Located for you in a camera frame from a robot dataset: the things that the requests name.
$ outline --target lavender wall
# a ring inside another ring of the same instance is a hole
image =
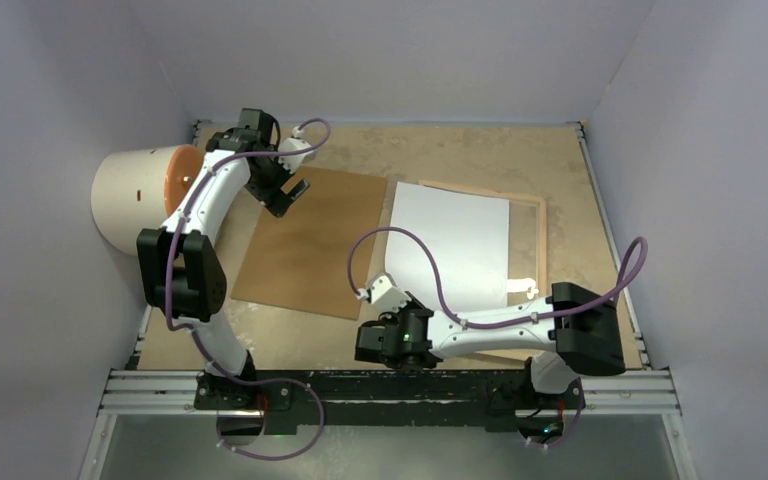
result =
[[[654,0],[132,0],[194,116],[590,116]]]
[[[768,478],[768,1],[657,2],[588,140],[701,478]]]
[[[188,117],[122,0],[0,0],[0,478],[74,478],[133,348],[136,262],[90,214],[110,152]]]

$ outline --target brown cardboard sheet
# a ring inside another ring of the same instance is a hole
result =
[[[231,298],[357,320],[360,302],[348,287],[346,257],[378,226],[387,179],[312,167],[301,167],[296,177],[310,188],[282,218],[263,209]],[[355,253],[359,282],[373,244],[363,242]]]

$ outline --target wooden table surface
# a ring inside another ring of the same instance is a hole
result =
[[[215,131],[224,129],[203,128],[198,146],[203,149]],[[321,135],[314,127],[305,133],[311,140]],[[397,181],[434,180],[544,197],[548,204],[549,282],[571,281],[598,293],[616,282],[617,271],[573,127],[339,126],[311,165],[387,177],[390,182],[381,225],[389,224]],[[216,250],[229,291],[261,208],[242,191],[220,229]],[[386,236],[378,235],[370,275],[383,270],[385,246]],[[512,254],[516,247],[511,245]],[[225,309],[237,338],[259,369],[376,368],[353,359],[357,321],[231,298]],[[375,318],[376,312],[368,305],[361,308],[360,319]],[[626,366],[639,369],[642,364],[624,299],[619,320]],[[446,360],[438,368],[521,365],[520,361],[471,355]],[[138,368],[201,370],[203,362],[190,336],[166,330],[162,313],[154,309]]]

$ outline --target black bracket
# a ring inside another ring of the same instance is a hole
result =
[[[166,229],[143,229],[137,236],[137,256],[146,301],[165,310],[166,261],[172,233]],[[184,267],[172,269],[172,318],[184,315],[210,321],[225,302],[227,281],[210,239],[198,231],[181,235],[178,254]]]
[[[206,150],[229,150],[235,153],[277,150],[271,145],[273,128],[280,128],[275,117],[263,110],[244,108],[240,112],[237,126],[224,132],[217,132],[207,141]],[[293,176],[278,163],[278,152],[274,157],[247,159],[251,178],[245,188],[272,215],[282,217],[287,209],[310,187],[301,179],[289,192],[282,187]]]
[[[257,379],[292,378],[310,385],[324,402],[327,425],[476,426],[525,435],[524,429],[543,432],[558,420],[517,417],[517,411],[555,410],[562,400],[566,408],[576,408],[583,393],[573,392],[574,384],[562,395],[537,393],[530,371],[528,363],[524,370],[261,370]],[[292,435],[299,425],[319,420],[313,398],[298,386],[240,387],[208,374],[198,379],[194,406],[265,407],[267,435]]]
[[[396,370],[434,368],[441,360],[429,351],[428,321],[434,312],[413,295],[396,313],[364,322],[355,339],[355,360],[380,363]]]
[[[557,310],[584,305],[599,295],[574,283],[552,284],[552,296],[547,300]],[[577,315],[555,319],[555,330],[549,338],[555,340],[558,355],[580,375],[613,376],[625,372],[617,307],[607,302]]]

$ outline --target wooden board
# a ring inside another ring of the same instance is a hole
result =
[[[357,320],[360,302],[346,279],[346,257],[378,226],[387,179],[301,167],[310,188],[287,213],[260,214],[231,298]],[[352,271],[364,278],[373,242],[355,252]]]
[[[227,126],[202,124],[201,128],[203,147],[215,131]],[[305,130],[310,141],[321,134],[314,126]],[[390,223],[396,181],[425,179],[543,197],[548,214],[549,282],[571,281],[594,292],[605,292],[616,282],[617,270],[572,127],[337,126],[312,165],[387,178],[379,226]],[[233,275],[242,263],[261,210],[247,192],[234,200],[216,242],[226,272]],[[384,268],[386,235],[378,235],[374,243],[369,270],[358,277],[359,282]],[[640,368],[624,300],[619,307],[626,366]],[[250,349],[258,368],[376,368],[353,359],[356,322],[230,298],[225,309],[238,340]],[[374,309],[361,307],[360,320],[376,317]],[[521,367],[519,360],[472,355],[446,360],[439,368]],[[189,335],[167,331],[155,309],[139,368],[200,370],[203,364]]]

